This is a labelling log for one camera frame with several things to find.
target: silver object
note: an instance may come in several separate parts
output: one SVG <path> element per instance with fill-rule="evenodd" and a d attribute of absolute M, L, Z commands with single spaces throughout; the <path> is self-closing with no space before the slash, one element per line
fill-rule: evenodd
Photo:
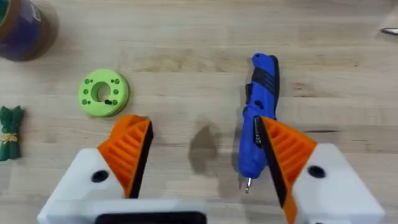
<path fill-rule="evenodd" d="M 248 178 L 248 181 L 246 182 L 246 193 L 249 193 L 249 188 L 251 187 L 251 178 Z"/>
<path fill-rule="evenodd" d="M 380 30 L 381 32 L 385 33 L 385 34 L 392 34 L 392 35 L 398 35 L 398 28 L 383 28 Z"/>

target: black strip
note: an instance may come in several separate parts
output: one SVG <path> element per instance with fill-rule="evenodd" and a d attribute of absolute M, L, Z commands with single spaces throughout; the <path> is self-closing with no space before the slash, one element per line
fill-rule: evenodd
<path fill-rule="evenodd" d="M 272 95 L 274 93 L 274 77 L 267 71 L 261 68 L 254 68 L 251 80 L 266 88 Z"/>
<path fill-rule="evenodd" d="M 246 84 L 246 86 L 244 86 L 244 89 L 246 90 L 246 104 L 250 103 L 250 97 L 251 97 L 251 93 L 252 93 L 252 88 L 253 88 L 253 84 Z"/>
<path fill-rule="evenodd" d="M 279 90 L 280 90 L 280 76 L 279 76 L 279 62 L 278 59 L 271 55 L 270 56 L 273 61 L 274 61 L 274 73 L 275 73 L 275 77 L 274 77 L 274 88 L 275 88 L 275 92 L 274 92 L 274 110 L 275 110 L 275 114 L 276 114 L 276 107 L 278 105 L 278 100 L 279 100 Z"/>
<path fill-rule="evenodd" d="M 111 213 L 95 218 L 94 224 L 206 224 L 200 212 Z"/>
<path fill-rule="evenodd" d="M 149 148 L 153 138 L 154 138 L 154 131 L 152 129 L 152 122 L 150 122 L 148 130 L 145 135 L 144 143 L 142 145 L 136 176 L 132 183 L 132 188 L 130 191 L 129 198 L 138 198 L 139 191 L 141 189 L 142 176 L 144 175 L 145 165 L 147 164 Z"/>
<path fill-rule="evenodd" d="M 251 80 L 266 87 L 267 76 L 272 77 L 272 75 L 264 69 L 255 67 Z"/>
<path fill-rule="evenodd" d="M 268 166 L 271 171 L 272 180 L 274 180 L 274 186 L 278 195 L 279 204 L 283 208 L 286 199 L 286 185 L 282 177 L 282 172 L 280 171 L 280 167 L 277 162 L 275 152 L 272 149 L 272 144 L 268 137 L 265 124 L 262 122 L 261 118 L 254 120 L 257 121 L 256 125 L 256 127 L 258 128 L 257 133 L 259 133 L 260 135 L 261 146 L 267 157 Z"/>

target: yellow string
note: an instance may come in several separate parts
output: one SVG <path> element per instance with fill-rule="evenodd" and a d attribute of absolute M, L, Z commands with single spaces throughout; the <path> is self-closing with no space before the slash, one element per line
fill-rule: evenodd
<path fill-rule="evenodd" d="M 16 133 L 3 134 L 1 137 L 1 141 L 3 144 L 7 142 L 18 142 L 17 134 Z"/>

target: wooden table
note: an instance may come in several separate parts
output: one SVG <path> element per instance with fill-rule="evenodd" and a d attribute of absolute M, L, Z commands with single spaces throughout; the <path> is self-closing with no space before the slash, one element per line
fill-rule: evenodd
<path fill-rule="evenodd" d="M 59 32 L 37 60 L 0 60 L 1 104 L 27 111 L 23 158 L 0 163 L 2 223 L 35 223 L 76 153 L 107 138 L 119 116 L 77 101 L 97 68 L 127 78 L 121 114 L 153 120 L 141 197 L 206 200 L 210 223 L 283 223 L 269 172 L 245 195 L 235 171 L 255 52 L 280 60 L 278 118 L 334 131 L 310 136 L 336 144 L 398 222 L 398 37 L 378 32 L 398 26 L 393 0 L 35 3 Z"/>

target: hole in green ring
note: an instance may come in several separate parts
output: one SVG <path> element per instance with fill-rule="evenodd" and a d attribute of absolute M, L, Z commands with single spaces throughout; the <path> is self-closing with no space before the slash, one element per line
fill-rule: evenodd
<path fill-rule="evenodd" d="M 91 97 L 97 102 L 109 99 L 111 87 L 106 82 L 95 83 L 91 89 Z"/>

